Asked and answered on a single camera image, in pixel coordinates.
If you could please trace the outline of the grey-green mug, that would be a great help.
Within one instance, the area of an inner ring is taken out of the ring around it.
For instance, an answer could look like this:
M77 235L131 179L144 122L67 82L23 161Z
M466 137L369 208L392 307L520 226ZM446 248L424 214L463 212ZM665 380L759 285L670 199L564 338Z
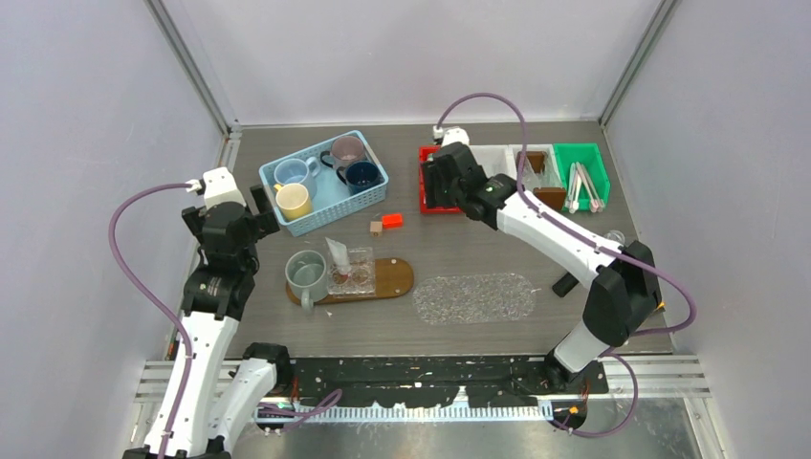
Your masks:
M329 295L327 262L318 251L299 251L285 265L285 276L300 306L312 312L315 303Z

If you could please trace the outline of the white toothpaste tube red cap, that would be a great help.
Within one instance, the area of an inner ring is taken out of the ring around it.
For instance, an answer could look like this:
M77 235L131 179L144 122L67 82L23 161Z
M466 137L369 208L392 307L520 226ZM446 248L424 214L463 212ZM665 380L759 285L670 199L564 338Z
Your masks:
M334 239L326 238L328 250L332 256L335 270L340 276L348 276L352 271L347 247Z

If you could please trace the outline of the clear textured acrylic holder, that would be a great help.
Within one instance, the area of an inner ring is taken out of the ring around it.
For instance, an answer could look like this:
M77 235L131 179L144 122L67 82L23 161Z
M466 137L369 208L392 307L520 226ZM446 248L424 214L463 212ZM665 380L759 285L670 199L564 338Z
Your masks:
M376 268L371 247L347 250L350 271L341 274L332 253L328 253L328 294L334 297L371 297L376 293Z

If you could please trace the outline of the pink toothbrush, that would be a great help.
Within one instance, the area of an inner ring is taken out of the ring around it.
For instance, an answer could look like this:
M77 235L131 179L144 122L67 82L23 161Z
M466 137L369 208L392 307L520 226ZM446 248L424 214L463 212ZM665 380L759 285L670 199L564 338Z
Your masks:
M599 196L596 193L596 190L593 186L592 180L588 176L584 166L581 163L576 163L576 168L578 170L579 178L582 181L582 184L585 186L587 194L589 196L589 206L591 212L600 212L602 210L601 201L599 200Z

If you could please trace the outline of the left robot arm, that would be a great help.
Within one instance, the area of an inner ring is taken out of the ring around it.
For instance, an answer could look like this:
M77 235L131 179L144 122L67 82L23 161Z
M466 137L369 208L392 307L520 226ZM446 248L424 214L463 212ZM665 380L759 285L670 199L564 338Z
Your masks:
M288 349L255 342L243 353L236 374L221 396L215 394L230 342L240 324L259 270L255 244L277 232L278 223L261 186L251 189L258 212L252 213L233 180L223 174L193 180L186 188L204 197L201 207L182 217L199 243L201 262L184 287L182 312L168 310L123 261L116 225L108 228L111 250L131 282L175 324L179 351L164 394L157 424L126 458L229 458L262 398L285 394L294 380Z

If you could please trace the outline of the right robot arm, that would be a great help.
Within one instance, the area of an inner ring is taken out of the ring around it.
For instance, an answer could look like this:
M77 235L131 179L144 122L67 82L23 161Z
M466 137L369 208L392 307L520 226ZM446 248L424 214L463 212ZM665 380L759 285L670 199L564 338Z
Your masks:
M572 391L591 361L624 345L660 306L648 246L624 246L584 229L527 192L520 177L488 175L466 144L440 147L421 173L428 206L459 208L529 244L566 270L567 290L587 288L581 321L544 359L546 380L558 392Z

